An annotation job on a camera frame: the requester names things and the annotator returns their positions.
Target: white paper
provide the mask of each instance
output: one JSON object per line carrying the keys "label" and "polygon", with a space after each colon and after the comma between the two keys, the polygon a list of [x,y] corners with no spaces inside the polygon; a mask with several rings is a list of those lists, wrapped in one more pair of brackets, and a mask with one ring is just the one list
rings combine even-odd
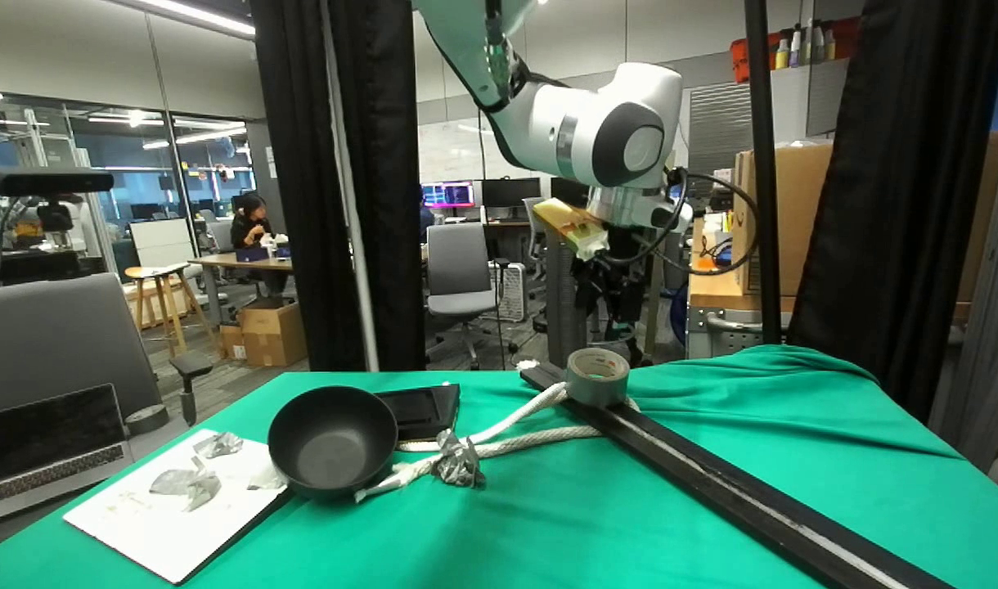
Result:
{"label": "white paper", "polygon": [[[244,446],[237,454],[216,457],[193,453],[198,442],[213,435],[220,432],[204,430],[173,446],[160,457],[141,464],[92,500],[70,512],[66,519],[167,584],[187,580],[287,488],[285,476],[275,472],[269,457],[269,446],[262,442],[239,439]],[[205,504],[198,507],[189,495],[173,495],[173,483],[153,483],[173,481],[173,472],[198,476],[204,481],[210,479],[220,488]]]}

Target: black curtain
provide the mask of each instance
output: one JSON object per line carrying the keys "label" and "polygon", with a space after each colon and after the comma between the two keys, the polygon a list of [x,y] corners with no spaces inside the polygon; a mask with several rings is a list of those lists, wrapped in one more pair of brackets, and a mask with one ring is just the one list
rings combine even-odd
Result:
{"label": "black curtain", "polygon": [[[325,0],[252,0],[258,70],[314,370],[364,370],[335,166]],[[343,128],[384,370],[421,367],[414,5],[332,0]]]}
{"label": "black curtain", "polygon": [[998,85],[998,0],[869,0],[793,345],[925,420]]}

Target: green tablecloth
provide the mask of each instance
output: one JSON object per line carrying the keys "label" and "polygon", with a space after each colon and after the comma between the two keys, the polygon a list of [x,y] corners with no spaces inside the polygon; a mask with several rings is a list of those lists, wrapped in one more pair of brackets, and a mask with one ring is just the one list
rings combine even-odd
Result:
{"label": "green tablecloth", "polygon": [[[461,383],[475,432],[533,388],[518,373],[285,373],[204,422],[262,439],[314,385]],[[802,348],[633,373],[644,416],[951,585],[998,585],[998,488],[877,383]],[[541,413],[520,427],[565,422]],[[433,479],[369,504],[285,497],[187,585],[815,585],[606,439],[486,460],[488,488]],[[0,585],[165,585],[49,513],[0,548]]]}

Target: black frying pan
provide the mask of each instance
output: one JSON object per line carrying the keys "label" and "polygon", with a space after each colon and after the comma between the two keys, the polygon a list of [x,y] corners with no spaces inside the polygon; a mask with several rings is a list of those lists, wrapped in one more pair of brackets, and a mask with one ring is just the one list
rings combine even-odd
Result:
{"label": "black frying pan", "polygon": [[312,388],[269,430],[269,453],[293,488],[312,497],[350,497],[388,476],[401,446],[396,416],[364,388]]}

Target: black pole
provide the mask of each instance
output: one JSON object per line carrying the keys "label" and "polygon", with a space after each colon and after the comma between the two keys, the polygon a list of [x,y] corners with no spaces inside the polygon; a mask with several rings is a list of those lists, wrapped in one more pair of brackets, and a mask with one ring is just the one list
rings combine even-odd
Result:
{"label": "black pole", "polygon": [[754,94],[754,156],[757,156],[754,197],[758,199],[762,345],[781,345],[778,177],[773,154],[767,0],[743,0],[743,3],[745,3],[745,33],[749,33],[749,94]]}
{"label": "black pole", "polygon": [[950,585],[629,405],[565,405],[606,439],[652,464],[660,479],[711,504],[720,518],[825,585]]}

